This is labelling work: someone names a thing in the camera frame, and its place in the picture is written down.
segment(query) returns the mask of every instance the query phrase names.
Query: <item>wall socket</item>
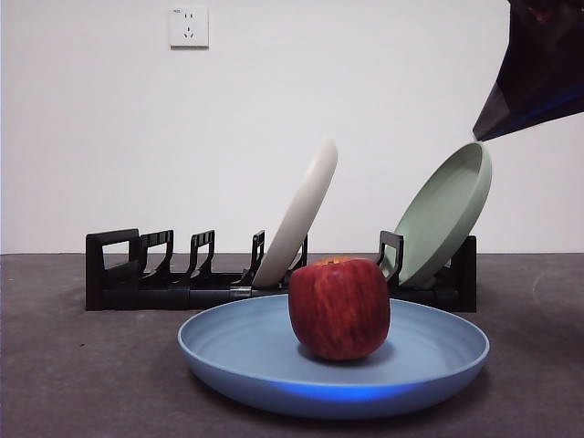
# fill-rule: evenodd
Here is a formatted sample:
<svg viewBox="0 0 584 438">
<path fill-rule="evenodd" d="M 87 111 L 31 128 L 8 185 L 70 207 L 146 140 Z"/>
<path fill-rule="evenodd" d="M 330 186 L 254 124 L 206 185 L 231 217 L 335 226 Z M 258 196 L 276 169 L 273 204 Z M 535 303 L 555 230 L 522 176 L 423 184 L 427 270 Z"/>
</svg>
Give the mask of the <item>wall socket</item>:
<svg viewBox="0 0 584 438">
<path fill-rule="evenodd" d="M 209 47 L 209 9 L 175 7 L 168 13 L 168 36 L 171 48 Z"/>
</svg>

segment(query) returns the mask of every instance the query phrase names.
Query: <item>dark tabletop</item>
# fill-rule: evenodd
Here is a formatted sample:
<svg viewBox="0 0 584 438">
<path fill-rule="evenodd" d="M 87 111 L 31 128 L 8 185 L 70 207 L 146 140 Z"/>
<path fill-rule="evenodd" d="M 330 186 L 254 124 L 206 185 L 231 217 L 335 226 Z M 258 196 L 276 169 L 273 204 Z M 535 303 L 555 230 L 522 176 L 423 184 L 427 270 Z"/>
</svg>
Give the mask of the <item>dark tabletop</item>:
<svg viewBox="0 0 584 438">
<path fill-rule="evenodd" d="M 215 260 L 236 271 L 247 256 Z M 583 437 L 584 255 L 477 264 L 478 312 L 460 314 L 491 342 L 476 380 L 422 412 L 325 422 L 248 408 L 200 383 L 176 340 L 194 312 L 86 312 L 83 255 L 3 255 L 0 434 Z"/>
</svg>

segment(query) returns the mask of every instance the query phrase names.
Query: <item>green plate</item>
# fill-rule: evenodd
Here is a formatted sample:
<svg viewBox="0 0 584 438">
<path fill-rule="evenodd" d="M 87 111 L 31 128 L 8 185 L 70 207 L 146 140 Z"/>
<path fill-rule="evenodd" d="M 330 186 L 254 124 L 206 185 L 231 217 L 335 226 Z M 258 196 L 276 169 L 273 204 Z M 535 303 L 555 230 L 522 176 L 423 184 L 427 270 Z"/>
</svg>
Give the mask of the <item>green plate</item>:
<svg viewBox="0 0 584 438">
<path fill-rule="evenodd" d="M 491 157 L 480 142 L 465 145 L 434 172 L 395 229 L 404 244 L 400 286 L 430 286 L 475 226 L 491 175 Z M 386 246 L 381 264 L 386 273 L 394 258 L 395 250 Z"/>
</svg>

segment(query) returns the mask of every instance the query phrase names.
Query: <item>red apple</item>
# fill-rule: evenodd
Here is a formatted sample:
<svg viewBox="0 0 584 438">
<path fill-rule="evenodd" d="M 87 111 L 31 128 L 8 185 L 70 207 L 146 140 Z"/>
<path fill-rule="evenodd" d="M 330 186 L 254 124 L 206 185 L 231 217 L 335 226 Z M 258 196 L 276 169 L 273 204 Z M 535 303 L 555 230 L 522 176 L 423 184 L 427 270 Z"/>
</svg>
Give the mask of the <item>red apple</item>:
<svg viewBox="0 0 584 438">
<path fill-rule="evenodd" d="M 328 360 L 367 356 L 390 328 L 385 278 L 364 258 L 330 257 L 294 271 L 288 310 L 298 340 Z"/>
</svg>

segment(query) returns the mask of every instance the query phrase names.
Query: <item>dish rack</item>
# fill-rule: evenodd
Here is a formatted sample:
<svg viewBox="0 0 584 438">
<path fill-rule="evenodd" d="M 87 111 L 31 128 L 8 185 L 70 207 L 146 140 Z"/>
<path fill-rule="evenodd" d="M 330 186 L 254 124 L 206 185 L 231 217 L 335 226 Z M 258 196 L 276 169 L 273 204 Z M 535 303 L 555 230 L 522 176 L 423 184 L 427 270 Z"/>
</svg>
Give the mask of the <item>dish rack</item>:
<svg viewBox="0 0 584 438">
<path fill-rule="evenodd" d="M 307 264 L 308 236 L 297 260 L 280 282 L 270 288 L 252 286 L 254 275 L 264 256 L 265 232 L 252 237 L 249 267 L 242 272 L 215 272 L 213 268 L 215 231 L 191 237 L 189 265 L 184 272 L 172 272 L 173 230 L 140 235 L 137 228 L 89 234 L 86 236 L 86 310 L 204 309 L 251 297 L 286 294 L 292 273 Z M 128 261 L 106 268 L 103 248 L 129 243 Z M 152 271 L 146 270 L 148 250 L 165 245 L 163 260 Z M 386 281 L 393 298 L 404 299 L 451 312 L 476 312 L 476 239 L 468 236 L 452 257 L 434 276 L 430 289 L 399 287 L 403 262 L 403 237 L 380 232 L 377 264 L 385 246 L 395 249 L 395 260 Z M 206 258 L 199 265 L 199 249 L 208 246 Z"/>
</svg>

